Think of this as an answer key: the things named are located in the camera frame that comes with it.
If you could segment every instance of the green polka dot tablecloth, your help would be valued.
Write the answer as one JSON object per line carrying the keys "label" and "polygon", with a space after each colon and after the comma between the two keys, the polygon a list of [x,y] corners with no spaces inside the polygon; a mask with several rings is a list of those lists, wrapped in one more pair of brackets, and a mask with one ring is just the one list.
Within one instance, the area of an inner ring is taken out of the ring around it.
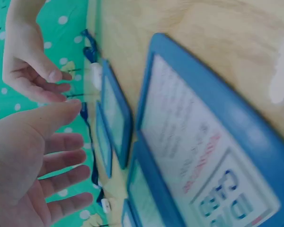
{"label": "green polka dot tablecloth", "polygon": [[[29,101],[2,81],[5,18],[9,2],[10,0],[0,0],[0,119],[17,111],[43,105]],[[86,27],[87,7],[88,0],[47,0],[37,19],[44,37],[46,55],[62,70],[76,70],[72,72],[74,80],[71,82],[70,95],[83,93],[83,70],[79,69],[84,67],[82,54],[84,42],[80,32]],[[76,132],[83,135],[84,150],[88,156],[84,164],[92,167],[94,160],[90,149],[88,129],[83,119],[78,116],[73,123],[61,128],[59,132]],[[53,175],[70,169],[71,167],[66,168]],[[93,185],[90,179],[57,193],[48,201],[65,199],[82,192],[93,194],[93,204],[64,218],[53,225],[54,227],[91,227],[107,223],[102,207],[96,203],[100,189]]]}

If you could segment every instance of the id card holder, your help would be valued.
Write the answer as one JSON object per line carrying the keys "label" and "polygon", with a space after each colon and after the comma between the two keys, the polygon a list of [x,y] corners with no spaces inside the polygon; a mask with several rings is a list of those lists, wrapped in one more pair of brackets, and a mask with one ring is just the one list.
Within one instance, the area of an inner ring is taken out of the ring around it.
{"label": "id card holder", "polygon": [[136,129],[167,188],[155,199],[174,202],[180,226],[284,227],[284,141],[164,34],[151,40]]}
{"label": "id card holder", "polygon": [[133,119],[125,96],[106,60],[103,61],[101,92],[101,105],[108,136],[118,157],[120,167],[124,169],[128,161]]}
{"label": "id card holder", "polygon": [[101,104],[97,102],[96,107],[96,133],[101,151],[102,160],[109,178],[112,176],[112,148],[108,138],[106,124],[103,118]]}

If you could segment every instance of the blue lettering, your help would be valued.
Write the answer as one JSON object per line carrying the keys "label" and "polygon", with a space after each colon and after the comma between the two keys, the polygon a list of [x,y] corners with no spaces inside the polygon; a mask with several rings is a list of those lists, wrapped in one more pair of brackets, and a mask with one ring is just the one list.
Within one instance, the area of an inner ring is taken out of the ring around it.
{"label": "blue lettering", "polygon": [[231,213],[236,219],[245,218],[252,210],[252,206],[244,194],[240,194],[231,204]]}
{"label": "blue lettering", "polygon": [[236,175],[234,174],[234,172],[232,170],[228,169],[228,170],[226,170],[225,175],[230,175],[230,177],[232,178],[233,183],[234,183],[233,186],[229,186],[228,188],[231,191],[236,190],[237,187],[238,187],[239,181],[238,181],[238,178],[236,177]]}
{"label": "blue lettering", "polygon": [[205,217],[208,217],[211,213],[208,211],[206,203],[204,202],[206,199],[207,197],[205,197],[204,200],[200,202],[199,209],[202,215],[204,215]]}
{"label": "blue lettering", "polygon": [[210,200],[209,200],[209,203],[212,204],[213,206],[213,210],[216,210],[219,206],[220,206],[220,203],[219,201],[216,199],[215,195],[214,195],[214,192],[215,192],[215,189],[213,188],[212,191],[210,192],[209,196],[211,196]]}
{"label": "blue lettering", "polygon": [[218,215],[215,220],[211,221],[211,227],[232,227],[231,217],[226,207],[223,208],[224,217],[222,214]]}

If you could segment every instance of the table surface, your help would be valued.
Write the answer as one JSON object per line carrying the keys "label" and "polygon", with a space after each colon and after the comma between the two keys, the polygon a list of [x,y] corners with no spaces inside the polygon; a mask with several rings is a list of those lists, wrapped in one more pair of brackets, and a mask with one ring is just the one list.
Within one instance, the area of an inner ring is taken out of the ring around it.
{"label": "table surface", "polygon": [[[134,119],[149,41],[163,32],[216,71],[284,137],[284,0],[89,0],[87,28],[109,59]],[[89,94],[94,88],[87,64]],[[89,102],[92,122],[96,99],[99,94]],[[102,160],[97,162],[113,201],[109,220],[120,223],[127,170],[120,170],[114,154],[108,180]]]}

